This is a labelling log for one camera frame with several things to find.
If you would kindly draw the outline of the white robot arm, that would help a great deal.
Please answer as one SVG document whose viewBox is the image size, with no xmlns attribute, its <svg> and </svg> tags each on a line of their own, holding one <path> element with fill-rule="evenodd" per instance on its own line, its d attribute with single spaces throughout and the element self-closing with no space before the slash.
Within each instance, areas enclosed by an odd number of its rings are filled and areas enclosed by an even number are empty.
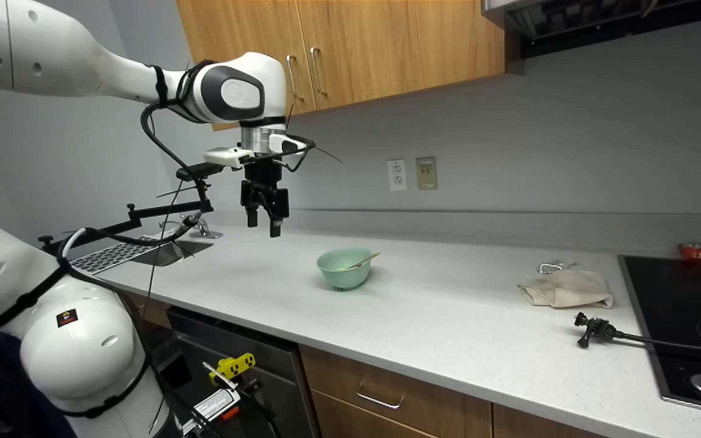
<svg viewBox="0 0 701 438">
<path fill-rule="evenodd" d="M 40 0 L 0 0 L 0 90 L 108 95 L 196 124 L 233 122 L 241 143 L 219 164 L 284 151 L 286 84 L 278 57 L 247 51 L 166 70 L 105 48 L 76 16 Z M 32 385 L 77 438 L 166 438 L 169 408 L 136 315 L 107 285 L 0 228 L 0 332 L 20 341 Z"/>
</svg>

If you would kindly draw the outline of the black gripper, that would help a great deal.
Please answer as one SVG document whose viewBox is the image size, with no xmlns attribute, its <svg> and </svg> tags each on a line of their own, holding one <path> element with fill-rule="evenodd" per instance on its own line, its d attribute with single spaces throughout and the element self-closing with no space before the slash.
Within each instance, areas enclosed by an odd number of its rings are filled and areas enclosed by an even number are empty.
<svg viewBox="0 0 701 438">
<path fill-rule="evenodd" d="M 289 213 L 286 190 L 279 185 L 282 164 L 273 157 L 245 164 L 241 203 L 245 207 L 247 228 L 258 225 L 258 208 L 270 213 L 270 239 L 279 239 L 282 216 Z"/>
</svg>

